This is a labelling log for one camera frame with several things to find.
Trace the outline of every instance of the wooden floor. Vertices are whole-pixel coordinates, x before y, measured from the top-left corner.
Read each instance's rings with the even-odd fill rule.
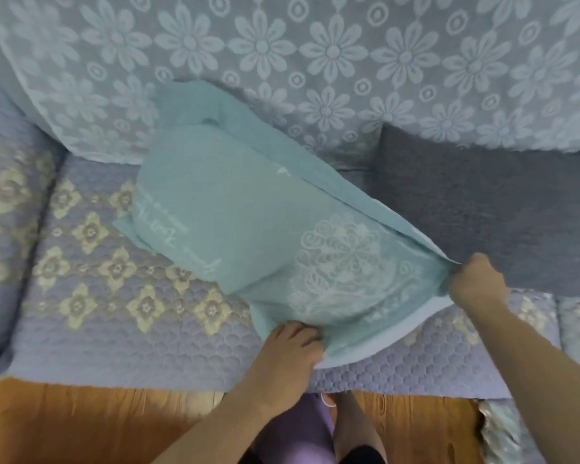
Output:
[[[390,464],[480,463],[468,400],[358,393]],[[207,414],[219,393],[0,381],[0,464],[146,464]]]

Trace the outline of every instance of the sofa armrest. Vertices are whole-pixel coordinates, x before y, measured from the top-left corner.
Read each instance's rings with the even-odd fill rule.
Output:
[[[9,364],[31,255],[65,153],[0,89],[0,374]]]

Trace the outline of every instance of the pillow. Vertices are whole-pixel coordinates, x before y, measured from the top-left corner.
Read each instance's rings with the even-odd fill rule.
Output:
[[[461,148],[387,125],[371,193],[454,260],[484,252],[509,286],[580,294],[580,153]]]
[[[265,338],[291,319],[323,330],[321,367],[375,354],[451,305],[453,264],[239,100],[165,83],[133,206],[116,226],[248,302]]]

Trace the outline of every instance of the dark gray pillow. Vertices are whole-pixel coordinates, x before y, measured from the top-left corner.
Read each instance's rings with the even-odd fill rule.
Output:
[[[508,286],[580,294],[580,153],[434,143],[385,126],[371,195],[452,259],[486,253]]]

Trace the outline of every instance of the sofa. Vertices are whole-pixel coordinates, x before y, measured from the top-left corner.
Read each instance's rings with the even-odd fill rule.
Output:
[[[129,0],[121,8],[114,3],[115,9],[107,0],[98,0],[97,5],[79,6],[84,21],[78,22],[89,26],[77,34],[83,39],[77,50],[72,47],[76,26],[56,22],[72,14],[73,0],[9,1],[10,5],[0,0],[0,377],[225,391],[241,378],[261,345],[243,300],[226,296],[215,283],[194,278],[162,256],[138,249],[112,225],[130,207],[154,112],[135,116],[135,109],[120,100],[111,111],[100,112],[103,98],[94,99],[100,109],[88,110],[91,116],[84,109],[68,108],[60,102],[60,93],[77,77],[69,70],[76,56],[83,74],[90,77],[79,83],[73,79],[84,90],[122,68],[126,72],[121,70],[116,80],[122,86],[114,82],[117,90],[146,92],[153,77],[162,81],[179,73],[189,77],[191,72],[240,92],[264,120],[362,189],[371,181],[373,150],[383,122],[435,141],[490,146],[500,137],[498,145],[515,149],[580,149],[580,72],[565,71],[580,61],[580,52],[564,51],[565,45],[580,43],[580,5],[573,1],[549,1],[549,9],[537,12],[531,10],[532,0],[249,0],[232,8],[230,0],[189,0],[191,15],[175,0]],[[151,11],[156,3],[159,6]],[[477,4],[476,14],[465,8],[469,4]],[[351,5],[364,20],[349,14]],[[210,61],[219,51],[216,40],[205,41],[208,47],[198,55],[172,50],[172,30],[187,29],[189,23],[204,29],[210,18],[217,27],[225,26],[223,19],[231,9],[240,15],[236,29],[231,28],[242,41],[230,39],[236,33],[224,37],[224,52],[231,52],[223,58],[225,65],[218,65],[221,54]],[[139,51],[157,46],[157,57],[144,61],[135,51],[121,56],[120,49],[113,51],[102,43],[102,27],[112,17],[131,30],[137,15],[145,30],[143,20],[155,10],[165,37],[139,32],[131,42]],[[199,10],[209,13],[208,21],[195,14]],[[346,16],[345,24],[340,13]],[[7,15],[19,26],[11,33],[1,28]],[[534,15],[549,26],[542,33],[547,37],[540,36],[545,41],[541,44],[533,44],[541,30]],[[283,30],[277,22],[281,18]],[[36,32],[30,29],[38,19],[55,24],[62,50],[52,54],[33,49],[32,57],[21,56],[17,49],[30,49],[31,40],[24,34]],[[177,27],[181,19],[183,25]],[[494,25],[498,40],[492,31],[479,32],[484,22]],[[298,32],[308,25],[303,31],[311,41],[276,44],[276,56],[263,51],[263,41],[272,48],[286,28],[294,26],[293,32]],[[383,46],[370,48],[371,53],[361,45],[351,49],[361,36],[361,25],[366,45]],[[476,38],[465,37],[469,31]],[[200,33],[201,38],[221,35],[208,28]],[[435,37],[453,39],[448,41],[449,53],[444,46],[432,52]],[[334,55],[331,47],[341,38],[347,50]],[[41,49],[42,43],[32,42]],[[401,58],[404,49],[419,56],[417,64]],[[493,66],[465,75],[460,65],[466,62],[468,67],[472,62],[466,60],[481,49],[489,51]],[[516,50],[519,67],[507,67],[505,85],[506,65],[500,60]],[[162,53],[172,55],[170,63],[160,60]],[[304,58],[292,61],[299,54]],[[443,60],[440,73],[432,69],[435,57]],[[181,60],[183,69],[169,67]],[[533,83],[541,73],[537,62],[544,62],[542,74],[550,81]],[[287,63],[290,67],[282,68]],[[49,82],[42,91],[40,72],[48,64],[54,76],[62,78],[62,86]],[[140,81],[138,75],[148,79]],[[487,91],[486,81],[499,93]],[[295,90],[301,91],[301,98],[287,99]],[[51,109],[51,92],[62,109]],[[518,111],[520,104],[535,109],[532,127]],[[113,116],[116,111],[123,115]],[[97,124],[109,125],[102,129]],[[580,362],[580,297],[516,289],[509,301],[520,318]],[[523,462],[525,455],[533,454],[532,440],[507,387],[472,323],[455,306],[371,358],[317,371],[310,384],[313,391],[347,389],[485,400],[481,408],[487,417],[489,459]]]

